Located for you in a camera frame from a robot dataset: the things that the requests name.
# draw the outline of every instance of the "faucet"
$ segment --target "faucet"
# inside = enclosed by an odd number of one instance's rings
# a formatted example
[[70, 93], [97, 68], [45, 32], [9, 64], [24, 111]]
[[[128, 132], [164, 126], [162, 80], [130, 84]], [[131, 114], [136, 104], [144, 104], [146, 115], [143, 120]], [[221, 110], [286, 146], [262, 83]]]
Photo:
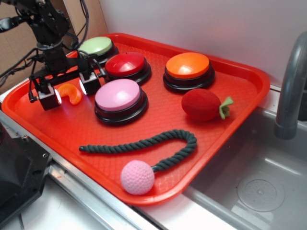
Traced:
[[296, 40], [284, 74], [274, 133], [280, 139], [296, 135], [298, 120], [307, 120], [307, 32]]

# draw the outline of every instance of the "red tray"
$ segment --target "red tray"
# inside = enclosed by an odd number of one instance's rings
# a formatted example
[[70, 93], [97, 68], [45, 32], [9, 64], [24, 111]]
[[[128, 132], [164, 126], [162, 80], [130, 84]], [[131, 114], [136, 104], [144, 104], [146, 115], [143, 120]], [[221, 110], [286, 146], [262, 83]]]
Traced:
[[[105, 126], [94, 114], [94, 96], [83, 96], [77, 105], [63, 98], [60, 107], [44, 111], [39, 102], [30, 103], [28, 82], [14, 89], [2, 104], [3, 111], [29, 132], [51, 147], [123, 202], [150, 205], [168, 200], [181, 193], [218, 149], [236, 131], [270, 88], [267, 75], [250, 66], [208, 56], [216, 71], [216, 80], [209, 88], [221, 101], [231, 96], [231, 116], [208, 122], [190, 120], [181, 108], [182, 94], [172, 93], [163, 85], [166, 62], [173, 56], [190, 52], [127, 34], [109, 34], [120, 52], [140, 52], [152, 67], [152, 76], [142, 89], [149, 108], [136, 122], [120, 126]], [[80, 88], [78, 79], [70, 81]], [[150, 138], [163, 131], [184, 129], [195, 134], [196, 151], [179, 165], [155, 174], [153, 189], [142, 196], [123, 190], [120, 184], [122, 168], [131, 160], [155, 165], [183, 148], [182, 140], [170, 140], [158, 146], [119, 155], [79, 152], [80, 145], [118, 145]]]

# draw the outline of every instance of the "dark green rope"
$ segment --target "dark green rope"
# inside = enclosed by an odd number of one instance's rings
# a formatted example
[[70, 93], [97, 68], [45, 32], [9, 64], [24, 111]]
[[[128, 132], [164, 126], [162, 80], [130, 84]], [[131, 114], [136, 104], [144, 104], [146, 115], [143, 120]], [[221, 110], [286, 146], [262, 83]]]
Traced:
[[184, 139], [188, 143], [186, 147], [176, 152], [174, 156], [168, 157], [166, 159], [161, 160], [156, 165], [152, 166], [154, 172], [163, 171], [169, 169], [170, 167], [180, 163], [183, 159], [189, 156], [192, 152], [194, 152], [197, 146], [197, 139], [194, 134], [185, 131], [174, 129], [171, 131], [163, 132], [159, 135], [156, 135], [152, 138], [140, 140], [138, 142], [117, 145], [117, 146], [108, 146], [108, 145], [87, 145], [80, 146], [79, 150], [88, 153], [106, 153], [106, 154], [116, 154], [116, 153], [124, 153], [131, 152], [135, 150], [141, 150], [156, 144], [159, 144], [163, 141], [170, 139]]

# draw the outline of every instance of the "metal sink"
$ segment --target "metal sink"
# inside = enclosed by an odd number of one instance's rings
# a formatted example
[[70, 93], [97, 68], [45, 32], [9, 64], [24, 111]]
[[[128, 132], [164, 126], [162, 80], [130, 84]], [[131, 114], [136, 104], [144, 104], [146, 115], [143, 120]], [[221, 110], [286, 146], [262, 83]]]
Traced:
[[184, 194], [237, 229], [307, 229], [307, 125], [281, 140], [275, 118], [257, 108]]

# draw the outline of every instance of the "pink ball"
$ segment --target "pink ball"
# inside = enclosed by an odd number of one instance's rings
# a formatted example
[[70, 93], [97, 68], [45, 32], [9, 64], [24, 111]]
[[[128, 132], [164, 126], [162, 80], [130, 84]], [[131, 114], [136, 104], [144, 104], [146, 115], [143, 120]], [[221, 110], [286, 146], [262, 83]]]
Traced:
[[120, 181], [128, 193], [143, 195], [154, 185], [154, 172], [149, 164], [133, 160], [121, 171]]

